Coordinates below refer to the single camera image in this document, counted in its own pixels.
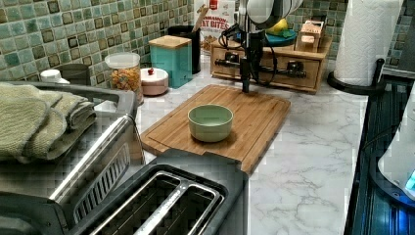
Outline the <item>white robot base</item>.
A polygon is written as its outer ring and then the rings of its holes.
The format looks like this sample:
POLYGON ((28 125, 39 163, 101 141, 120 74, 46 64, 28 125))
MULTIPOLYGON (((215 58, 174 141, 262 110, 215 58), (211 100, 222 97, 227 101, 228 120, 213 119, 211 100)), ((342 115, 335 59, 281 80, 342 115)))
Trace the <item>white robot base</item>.
POLYGON ((414 209, 415 94, 411 88, 401 123, 372 173, 377 186, 395 201, 414 209))

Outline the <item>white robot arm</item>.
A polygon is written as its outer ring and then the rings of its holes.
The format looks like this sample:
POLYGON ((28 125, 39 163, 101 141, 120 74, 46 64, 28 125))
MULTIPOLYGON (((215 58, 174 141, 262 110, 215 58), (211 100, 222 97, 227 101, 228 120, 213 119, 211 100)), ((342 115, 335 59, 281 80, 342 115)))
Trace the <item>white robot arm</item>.
POLYGON ((303 0, 241 0, 241 40, 245 56, 240 60, 242 91, 249 92, 250 80, 259 82, 260 72, 278 73, 277 59, 273 68, 260 64, 263 47, 267 41, 265 31, 295 11, 303 0))

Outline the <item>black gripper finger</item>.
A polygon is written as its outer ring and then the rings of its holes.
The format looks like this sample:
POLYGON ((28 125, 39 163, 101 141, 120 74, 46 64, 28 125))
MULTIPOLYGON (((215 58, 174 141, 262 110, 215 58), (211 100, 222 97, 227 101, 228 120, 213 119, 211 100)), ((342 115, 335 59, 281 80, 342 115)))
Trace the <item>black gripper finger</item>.
POLYGON ((243 84, 242 91, 248 93, 250 86, 250 63, 246 58, 240 60, 240 74, 243 84))

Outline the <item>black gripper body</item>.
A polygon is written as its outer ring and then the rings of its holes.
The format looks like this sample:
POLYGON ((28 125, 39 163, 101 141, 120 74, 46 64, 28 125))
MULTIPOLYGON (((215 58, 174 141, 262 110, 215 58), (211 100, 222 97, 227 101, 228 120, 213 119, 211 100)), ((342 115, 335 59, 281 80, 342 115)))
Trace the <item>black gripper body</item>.
POLYGON ((260 60, 263 55, 263 45, 265 39, 265 32, 249 32, 246 34, 246 57, 253 67, 254 71, 258 71, 260 67, 260 60))

